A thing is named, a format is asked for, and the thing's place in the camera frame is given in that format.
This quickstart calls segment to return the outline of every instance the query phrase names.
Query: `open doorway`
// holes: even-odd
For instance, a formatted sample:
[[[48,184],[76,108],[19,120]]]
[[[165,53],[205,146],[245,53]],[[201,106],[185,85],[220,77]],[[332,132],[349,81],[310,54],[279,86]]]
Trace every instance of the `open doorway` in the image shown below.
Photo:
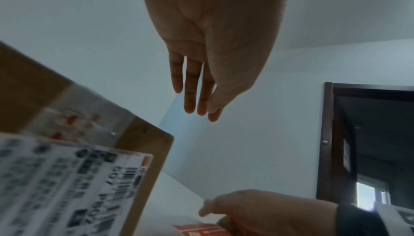
[[[317,198],[414,208],[414,87],[325,84]]]

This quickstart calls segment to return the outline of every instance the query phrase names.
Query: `window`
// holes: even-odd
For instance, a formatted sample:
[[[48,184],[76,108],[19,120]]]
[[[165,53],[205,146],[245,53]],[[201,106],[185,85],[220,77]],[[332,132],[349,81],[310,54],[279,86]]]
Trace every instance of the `window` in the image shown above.
[[[372,210],[375,202],[390,204],[386,182],[358,175],[357,204],[364,210]]]

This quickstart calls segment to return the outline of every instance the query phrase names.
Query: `black sleeve cuff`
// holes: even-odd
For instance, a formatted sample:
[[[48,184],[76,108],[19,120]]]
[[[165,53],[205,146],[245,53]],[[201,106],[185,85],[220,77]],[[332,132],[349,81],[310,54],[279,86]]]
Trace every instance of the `black sleeve cuff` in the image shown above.
[[[389,236],[376,212],[361,210],[350,204],[340,204],[336,214],[337,236]]]

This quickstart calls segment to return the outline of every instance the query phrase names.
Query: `hand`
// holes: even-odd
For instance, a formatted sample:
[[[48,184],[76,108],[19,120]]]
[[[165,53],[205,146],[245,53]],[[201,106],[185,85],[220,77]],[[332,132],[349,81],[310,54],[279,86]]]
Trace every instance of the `hand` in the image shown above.
[[[251,88],[263,69],[282,21],[286,0],[145,0],[166,43],[173,88],[183,89],[193,113],[204,64],[197,113],[217,121],[223,108]]]
[[[234,236],[335,236],[338,205],[274,192],[246,190],[206,200],[200,216],[225,214]]]

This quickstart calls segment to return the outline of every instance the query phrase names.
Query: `brown wooden door frame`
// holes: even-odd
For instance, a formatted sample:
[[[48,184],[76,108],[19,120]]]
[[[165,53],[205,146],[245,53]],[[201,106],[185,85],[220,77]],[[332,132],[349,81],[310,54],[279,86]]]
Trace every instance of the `brown wooden door frame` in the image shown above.
[[[414,102],[414,86],[325,83],[316,198],[331,199],[332,122],[337,96]]]

